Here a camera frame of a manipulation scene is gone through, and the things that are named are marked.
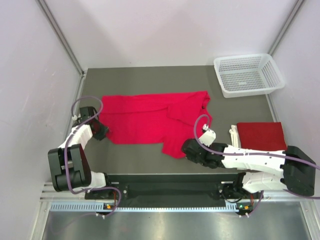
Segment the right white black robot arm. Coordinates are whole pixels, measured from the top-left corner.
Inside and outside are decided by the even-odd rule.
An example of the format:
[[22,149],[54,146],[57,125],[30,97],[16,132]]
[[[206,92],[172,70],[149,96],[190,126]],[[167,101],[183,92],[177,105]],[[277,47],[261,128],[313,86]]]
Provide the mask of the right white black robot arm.
[[205,146],[197,139],[188,139],[181,148],[186,158],[211,169],[237,169],[243,172],[233,185],[239,198],[259,191],[287,191],[313,199],[315,176],[319,166],[300,148],[258,151],[225,143]]

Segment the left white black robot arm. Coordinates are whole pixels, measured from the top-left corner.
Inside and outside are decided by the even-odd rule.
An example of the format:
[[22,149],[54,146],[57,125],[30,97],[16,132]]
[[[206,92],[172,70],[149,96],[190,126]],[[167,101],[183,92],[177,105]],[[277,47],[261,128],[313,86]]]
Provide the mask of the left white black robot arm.
[[109,198],[114,187],[101,172],[91,171],[85,155],[85,147],[92,138],[101,141],[109,128],[97,117],[93,106],[81,107],[79,115],[66,140],[57,148],[48,151],[48,163],[53,188],[57,192],[81,189],[96,189],[102,198]]

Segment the bright pink-red t shirt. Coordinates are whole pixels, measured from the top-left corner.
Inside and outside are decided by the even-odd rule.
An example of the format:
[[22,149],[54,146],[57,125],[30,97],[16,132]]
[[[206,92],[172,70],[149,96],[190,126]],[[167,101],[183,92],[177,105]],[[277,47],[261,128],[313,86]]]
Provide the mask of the bright pink-red t shirt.
[[107,138],[116,145],[162,144],[162,153],[185,157],[183,143],[194,138],[207,121],[207,91],[141,95],[104,95],[99,120],[109,128]]

